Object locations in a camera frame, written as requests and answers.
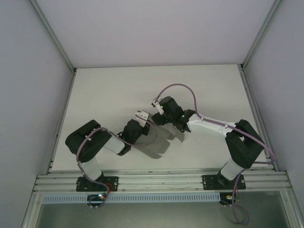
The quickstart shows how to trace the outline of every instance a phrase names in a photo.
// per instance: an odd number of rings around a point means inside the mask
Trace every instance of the robotic arm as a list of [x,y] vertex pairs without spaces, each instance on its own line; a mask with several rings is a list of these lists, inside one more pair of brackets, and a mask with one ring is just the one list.
[[150,129],[149,114],[138,111],[136,119],[131,119],[123,131],[116,135],[102,127],[96,120],[91,120],[66,139],[66,145],[76,155],[76,161],[83,175],[91,180],[101,181],[104,176],[96,160],[96,154],[106,148],[119,156],[130,151],[134,143]]
[[213,184],[218,189],[225,189],[229,181],[234,180],[244,169],[250,168],[264,148],[251,138],[243,137],[238,131],[233,130],[240,129],[262,142],[254,128],[246,120],[230,123],[202,116],[194,110],[183,111],[170,96],[163,99],[159,97],[157,100],[153,100],[152,105],[158,109],[158,112],[152,116],[157,125],[173,124],[181,132],[207,133],[225,139],[231,158],[214,180]]

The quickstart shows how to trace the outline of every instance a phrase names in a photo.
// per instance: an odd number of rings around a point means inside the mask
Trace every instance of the mounting plate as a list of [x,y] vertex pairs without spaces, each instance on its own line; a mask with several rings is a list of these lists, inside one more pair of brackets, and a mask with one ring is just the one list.
[[[118,179],[119,177],[103,177],[101,180],[97,179],[96,181],[100,181],[104,184],[109,184],[110,191],[117,191]],[[76,184],[76,191],[98,191],[101,193],[106,192],[106,187],[100,184],[92,183],[88,181],[85,177],[78,177]]]
[[[216,175],[216,174],[215,175],[203,175],[202,180],[203,180],[204,190],[233,190],[236,178],[232,181],[227,181],[227,184],[225,185],[225,187],[219,185],[218,175]],[[246,189],[246,184],[245,184],[243,175],[241,175],[240,178],[238,179],[237,188],[239,190]]]

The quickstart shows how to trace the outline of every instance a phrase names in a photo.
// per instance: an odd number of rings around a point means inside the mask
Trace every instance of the purple cable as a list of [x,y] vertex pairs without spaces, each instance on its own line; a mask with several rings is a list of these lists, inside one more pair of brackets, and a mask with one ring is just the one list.
[[[157,100],[160,98],[160,96],[162,95],[162,93],[163,93],[166,89],[168,89],[168,88],[170,88],[170,87],[172,87],[172,86],[183,86],[183,87],[186,87],[187,89],[190,90],[190,92],[192,93],[192,96],[193,96],[193,100],[194,100],[194,109],[195,109],[195,113],[196,113],[196,115],[197,115],[199,118],[203,118],[203,117],[199,114],[199,112],[198,112],[195,94],[194,94],[193,90],[192,90],[189,86],[187,86],[187,85],[180,84],[180,83],[175,83],[175,84],[168,85],[167,87],[165,87],[165,88],[158,94],[158,96],[155,98],[155,101],[157,101]],[[221,123],[221,122],[218,122],[218,121],[215,121],[215,120],[210,120],[210,119],[208,119],[208,118],[204,118],[204,121],[207,121],[207,122],[213,123],[213,124],[217,124],[217,125],[220,125],[220,126],[225,126],[225,125],[226,125],[226,124],[224,124],[224,123]],[[248,133],[246,133],[246,132],[244,132],[244,131],[242,131],[242,130],[240,130],[240,129],[234,127],[234,126],[227,125],[227,127],[230,128],[230,129],[232,129],[232,130],[234,130],[234,131],[237,131],[237,132],[241,133],[242,135],[244,135],[244,136],[246,136],[246,137],[248,137],[248,138],[254,140],[254,141],[257,142],[258,144],[260,144],[261,146],[263,146],[263,147],[270,153],[270,155],[271,155],[272,158],[273,158],[272,161],[270,161],[270,162],[269,162],[269,161],[266,161],[266,162],[258,161],[258,162],[254,162],[255,164],[273,164],[273,163],[276,161],[276,156],[275,156],[275,154],[272,152],[272,150],[271,150],[270,148],[268,148],[264,143],[262,143],[261,141],[259,141],[257,138],[253,137],[252,135],[250,135],[250,134],[248,134]]]
[[[249,212],[248,212],[244,207],[242,207],[241,205],[238,205],[238,204],[235,204],[235,203],[234,203],[234,195],[235,195],[236,190],[237,190],[237,182],[238,182],[238,179],[240,178],[242,172],[240,172],[240,173],[237,175],[236,182],[235,182],[235,184],[234,184],[234,186],[233,186],[233,191],[232,191],[232,212],[233,212],[233,216],[234,216],[234,218],[236,219],[237,223],[240,224],[240,225],[246,226],[246,225],[248,225],[249,222],[250,222],[250,214],[249,214]],[[246,221],[246,222],[241,222],[241,221],[238,219],[238,216],[237,216],[236,208],[235,208],[235,207],[241,208],[241,209],[243,209],[243,210],[246,212],[246,214],[247,214],[247,221]]]
[[[147,121],[147,120],[141,118],[141,117],[138,116],[138,115],[135,115],[135,116],[136,116],[137,118],[141,119],[141,120],[144,120],[144,121],[145,121],[146,123],[148,123],[151,127],[154,127],[149,121]],[[108,196],[109,196],[109,193],[110,193],[109,187],[108,187],[106,184],[102,183],[102,182],[95,181],[95,180],[91,179],[91,178],[85,173],[84,169],[83,169],[82,166],[81,166],[81,162],[79,161],[79,155],[80,155],[80,152],[81,152],[83,146],[84,146],[85,143],[89,140],[89,138],[91,138],[92,135],[95,134],[95,133],[98,132],[98,131],[107,131],[107,132],[109,132],[112,136],[116,137],[117,139],[119,139],[119,140],[122,141],[123,143],[125,143],[125,144],[127,144],[127,145],[129,145],[129,146],[133,146],[133,147],[150,145],[151,143],[153,143],[153,142],[156,140],[156,138],[157,138],[157,131],[155,130],[155,137],[154,137],[154,139],[153,139],[152,142],[147,143],[147,144],[133,145],[133,144],[130,144],[130,143],[126,142],[125,140],[119,138],[115,133],[111,132],[111,131],[108,130],[107,128],[105,128],[105,127],[99,127],[99,128],[96,128],[95,130],[93,130],[93,131],[92,131],[92,132],[83,140],[83,142],[80,144],[80,146],[79,146],[79,148],[78,148],[78,151],[77,151],[77,153],[76,153],[76,161],[77,161],[77,165],[78,165],[79,169],[81,170],[83,176],[84,176],[85,178],[87,178],[87,180],[90,181],[90,182],[92,182],[92,183],[95,183],[95,184],[99,184],[99,185],[104,186],[104,187],[106,188],[106,190],[107,190],[107,194],[106,194],[106,197],[104,198],[104,201],[103,201],[100,205],[97,206],[97,208],[100,208],[101,206],[104,205],[106,199],[107,199]],[[89,200],[89,206],[90,206],[90,207],[91,207],[91,201],[92,201],[93,199],[96,199],[96,198],[97,198],[97,197],[92,198],[92,199]]]
[[[165,88],[158,94],[158,96],[154,99],[154,101],[157,101],[157,100],[160,98],[160,96],[162,95],[162,93],[163,93],[165,90],[167,90],[168,88],[172,87],[172,86],[183,86],[183,87],[186,87],[187,89],[190,90],[190,92],[192,93],[192,96],[193,96],[193,100],[194,100],[194,109],[195,109],[195,113],[196,113],[196,115],[197,115],[199,118],[202,119],[203,117],[202,117],[202,116],[199,114],[199,112],[198,112],[195,94],[194,94],[193,90],[192,90],[189,86],[187,86],[187,85],[185,85],[185,84],[174,83],[174,84],[168,85],[167,87],[165,87]],[[207,118],[203,118],[203,120],[204,120],[204,121],[207,121],[207,122],[209,122],[209,123],[213,123],[213,124],[220,125],[220,126],[226,126],[226,124],[221,123],[221,122],[218,122],[218,121],[215,121],[215,120],[210,120],[210,119],[207,119]],[[232,130],[234,130],[234,131],[237,131],[237,132],[241,133],[242,135],[244,135],[244,136],[246,136],[246,137],[252,139],[253,141],[257,142],[258,144],[260,144],[261,146],[263,146],[263,147],[270,153],[270,155],[272,156],[272,161],[270,161],[270,162],[269,162],[269,161],[266,161],[266,162],[263,162],[263,161],[258,161],[258,162],[257,162],[257,161],[256,161],[256,162],[254,162],[255,164],[273,164],[273,163],[276,161],[276,156],[275,156],[275,154],[272,152],[272,150],[271,150],[270,148],[268,148],[264,143],[262,143],[261,141],[259,141],[257,138],[253,137],[252,135],[250,135],[250,134],[248,134],[248,133],[246,133],[246,132],[244,132],[244,131],[242,131],[242,130],[240,130],[240,129],[234,127],[234,126],[227,125],[227,127],[230,128],[230,129],[232,129]],[[234,195],[235,195],[235,193],[236,193],[236,188],[237,188],[237,185],[238,185],[238,179],[240,178],[242,172],[240,172],[240,173],[238,174],[237,179],[236,179],[235,184],[234,184],[234,187],[233,187],[233,191],[232,191],[232,211],[233,211],[233,215],[234,215],[234,218],[236,219],[236,221],[237,221],[240,225],[244,225],[244,226],[245,226],[245,225],[248,225],[249,222],[250,222],[250,215],[249,215],[249,212],[248,212],[244,207],[242,207],[242,206],[237,205],[237,204],[234,203]],[[237,217],[237,214],[236,214],[236,212],[235,212],[235,207],[239,207],[239,208],[243,209],[243,210],[247,213],[248,219],[247,219],[246,222],[240,222],[240,221],[239,221],[239,219],[238,219],[238,217]]]

